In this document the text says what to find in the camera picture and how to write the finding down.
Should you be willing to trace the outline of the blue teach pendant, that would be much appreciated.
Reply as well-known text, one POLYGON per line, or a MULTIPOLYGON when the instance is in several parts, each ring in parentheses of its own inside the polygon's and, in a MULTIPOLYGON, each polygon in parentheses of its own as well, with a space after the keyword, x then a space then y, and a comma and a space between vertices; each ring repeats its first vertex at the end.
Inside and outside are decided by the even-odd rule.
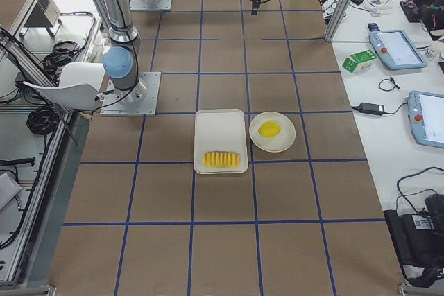
POLYGON ((403 30, 371 31, 369 42, 390 70, 422 69, 427 62, 403 30))
POLYGON ((407 102, 411 133, 416 142, 443 148, 443 95, 411 91, 407 102))

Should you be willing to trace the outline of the green white carton box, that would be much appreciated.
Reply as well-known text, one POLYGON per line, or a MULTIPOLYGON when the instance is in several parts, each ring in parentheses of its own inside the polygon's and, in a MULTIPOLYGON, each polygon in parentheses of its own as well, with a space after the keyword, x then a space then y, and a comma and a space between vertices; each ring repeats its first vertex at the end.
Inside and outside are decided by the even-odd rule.
POLYGON ((349 55, 342 64, 342 67, 350 73, 357 73, 372 67, 377 55, 371 50, 365 50, 349 55))

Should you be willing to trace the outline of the white plastic chair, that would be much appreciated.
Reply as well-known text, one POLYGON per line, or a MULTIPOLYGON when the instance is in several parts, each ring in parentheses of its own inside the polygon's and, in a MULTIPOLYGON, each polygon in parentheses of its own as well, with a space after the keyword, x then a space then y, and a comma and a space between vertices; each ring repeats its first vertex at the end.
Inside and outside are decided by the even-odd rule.
POLYGON ((72 62, 63 68, 57 87, 38 86, 26 81, 24 84, 57 105, 73 110, 93 110, 104 75, 101 63, 72 62))

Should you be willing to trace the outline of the lower blue teach pendant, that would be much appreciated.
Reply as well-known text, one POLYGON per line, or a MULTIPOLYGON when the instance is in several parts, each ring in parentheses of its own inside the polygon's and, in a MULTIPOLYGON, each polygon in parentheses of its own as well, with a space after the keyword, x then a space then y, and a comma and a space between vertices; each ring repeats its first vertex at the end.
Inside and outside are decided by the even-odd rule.
POLYGON ((443 148, 443 95, 411 91, 407 102, 411 133, 416 142, 443 148))

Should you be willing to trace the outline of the white round plate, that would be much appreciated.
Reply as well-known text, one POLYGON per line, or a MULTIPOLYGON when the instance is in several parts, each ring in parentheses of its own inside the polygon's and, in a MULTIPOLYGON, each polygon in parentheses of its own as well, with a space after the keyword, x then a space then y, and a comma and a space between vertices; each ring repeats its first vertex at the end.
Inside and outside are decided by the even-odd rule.
POLYGON ((258 114, 249 125, 253 143, 269 153, 280 153, 296 140, 296 129, 291 120, 278 112, 258 114))

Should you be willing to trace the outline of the black equipment case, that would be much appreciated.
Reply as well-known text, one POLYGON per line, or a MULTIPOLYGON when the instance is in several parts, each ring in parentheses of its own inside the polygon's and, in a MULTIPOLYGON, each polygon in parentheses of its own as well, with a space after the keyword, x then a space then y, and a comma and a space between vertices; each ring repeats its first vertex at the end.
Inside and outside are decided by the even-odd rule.
POLYGON ((443 195, 425 198, 426 210, 398 215, 384 211, 400 265, 422 268, 419 277, 407 277, 415 287, 430 287, 443 279, 443 195))

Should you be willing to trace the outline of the sliced yellow pineapple toy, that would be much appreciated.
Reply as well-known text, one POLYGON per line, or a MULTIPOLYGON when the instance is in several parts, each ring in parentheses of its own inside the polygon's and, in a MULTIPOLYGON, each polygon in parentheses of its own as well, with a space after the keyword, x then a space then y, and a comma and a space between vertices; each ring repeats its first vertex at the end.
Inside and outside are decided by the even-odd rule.
POLYGON ((209 168, 236 168, 240 163, 240 155, 235 152, 209 151, 203 155, 203 163, 209 168))

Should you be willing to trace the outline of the white rectangular tray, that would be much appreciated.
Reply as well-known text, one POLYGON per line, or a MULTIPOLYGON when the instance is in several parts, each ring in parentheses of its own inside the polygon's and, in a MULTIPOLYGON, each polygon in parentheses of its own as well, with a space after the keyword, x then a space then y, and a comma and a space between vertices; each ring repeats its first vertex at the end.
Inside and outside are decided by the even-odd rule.
POLYGON ((248 169, 244 113, 239 109, 200 110, 195 115, 194 170, 201 175, 243 173, 248 169), (209 151, 240 155, 236 168, 209 168, 203 155, 209 151))

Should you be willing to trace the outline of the black power adapter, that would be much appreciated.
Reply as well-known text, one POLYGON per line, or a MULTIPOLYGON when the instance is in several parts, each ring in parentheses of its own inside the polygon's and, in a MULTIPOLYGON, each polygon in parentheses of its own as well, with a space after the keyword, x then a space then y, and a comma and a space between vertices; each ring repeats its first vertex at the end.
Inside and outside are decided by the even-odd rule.
POLYGON ((373 114, 381 116, 385 113, 384 106, 374 103, 360 103, 360 112, 364 114, 373 114))

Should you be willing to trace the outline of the grey metal box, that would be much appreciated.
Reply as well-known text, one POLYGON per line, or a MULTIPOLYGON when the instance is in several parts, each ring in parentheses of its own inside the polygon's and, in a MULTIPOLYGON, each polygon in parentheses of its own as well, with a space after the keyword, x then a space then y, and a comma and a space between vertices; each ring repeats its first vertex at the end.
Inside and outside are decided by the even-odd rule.
POLYGON ((60 15, 54 0, 37 0, 19 36, 24 38, 30 28, 45 28, 50 37, 55 37, 61 25, 60 15))

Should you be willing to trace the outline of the yellow lemon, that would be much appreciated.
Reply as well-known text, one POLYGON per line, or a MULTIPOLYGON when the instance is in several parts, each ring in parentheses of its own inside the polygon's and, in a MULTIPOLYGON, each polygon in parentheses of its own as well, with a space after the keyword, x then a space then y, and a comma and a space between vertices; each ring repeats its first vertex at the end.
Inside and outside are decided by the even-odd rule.
POLYGON ((279 135, 281 126, 275 121, 267 121, 258 128, 257 132, 266 138, 273 138, 279 135))

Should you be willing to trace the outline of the upper blue teach pendant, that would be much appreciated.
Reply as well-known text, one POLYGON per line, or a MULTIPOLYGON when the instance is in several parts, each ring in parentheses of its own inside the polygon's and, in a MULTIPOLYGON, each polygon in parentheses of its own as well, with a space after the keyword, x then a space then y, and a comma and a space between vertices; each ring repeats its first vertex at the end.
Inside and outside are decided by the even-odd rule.
POLYGON ((422 69, 427 62, 403 30, 371 31, 369 42, 390 70, 422 69))

